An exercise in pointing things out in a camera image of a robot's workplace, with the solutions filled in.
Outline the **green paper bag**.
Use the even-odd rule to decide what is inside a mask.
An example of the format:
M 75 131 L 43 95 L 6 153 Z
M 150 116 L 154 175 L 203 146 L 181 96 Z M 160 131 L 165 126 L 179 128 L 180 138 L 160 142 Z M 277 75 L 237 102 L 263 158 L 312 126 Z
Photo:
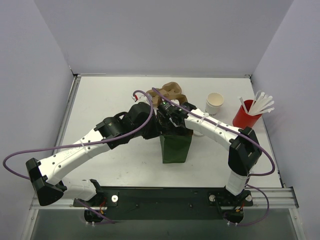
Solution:
M 177 107 L 190 108 L 187 103 L 187 98 L 183 94 L 167 96 L 168 100 L 160 97 L 156 101 L 154 107 L 156 107 L 156 117 L 157 109 L 162 101 L 168 101 L 170 104 Z M 160 146 L 162 154 L 163 164 L 183 164 L 187 160 L 189 149 L 192 142 L 192 135 L 163 135 L 160 128 Z

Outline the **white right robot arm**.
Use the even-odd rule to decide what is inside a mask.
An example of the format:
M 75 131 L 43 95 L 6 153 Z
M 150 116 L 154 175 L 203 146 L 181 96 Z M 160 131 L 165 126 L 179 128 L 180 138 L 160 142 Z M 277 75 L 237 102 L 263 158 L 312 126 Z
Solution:
M 225 188 L 234 196 L 244 190 L 252 168 L 262 155 L 262 151 L 253 144 L 259 142 L 253 129 L 229 126 L 188 102 L 175 106 L 163 100 L 156 114 L 164 131 L 195 131 L 223 146 L 228 151 L 230 168 Z

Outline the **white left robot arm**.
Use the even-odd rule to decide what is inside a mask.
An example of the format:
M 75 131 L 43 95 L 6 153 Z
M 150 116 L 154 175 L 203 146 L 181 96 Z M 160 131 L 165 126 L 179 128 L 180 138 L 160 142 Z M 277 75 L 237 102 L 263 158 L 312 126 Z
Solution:
M 97 155 L 106 153 L 131 139 L 157 137 L 151 96 L 144 93 L 129 111 L 105 118 L 84 137 L 50 157 L 31 158 L 26 168 L 41 206 L 62 198 L 74 198 L 96 206 L 105 201 L 102 187 L 95 179 L 70 179 L 67 174 Z

